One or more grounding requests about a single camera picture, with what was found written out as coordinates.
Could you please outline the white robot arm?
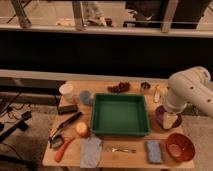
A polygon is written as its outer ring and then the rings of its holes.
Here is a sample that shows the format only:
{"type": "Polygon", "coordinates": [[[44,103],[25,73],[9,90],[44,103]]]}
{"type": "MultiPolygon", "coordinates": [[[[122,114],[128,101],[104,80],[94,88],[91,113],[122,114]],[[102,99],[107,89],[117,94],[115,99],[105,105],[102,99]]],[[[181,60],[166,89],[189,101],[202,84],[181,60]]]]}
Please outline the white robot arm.
{"type": "Polygon", "coordinates": [[[192,67],[172,74],[168,79],[168,91],[163,99],[165,109],[163,128],[171,129],[188,103],[213,117],[213,91],[208,87],[209,71],[201,66],[192,67]]]}

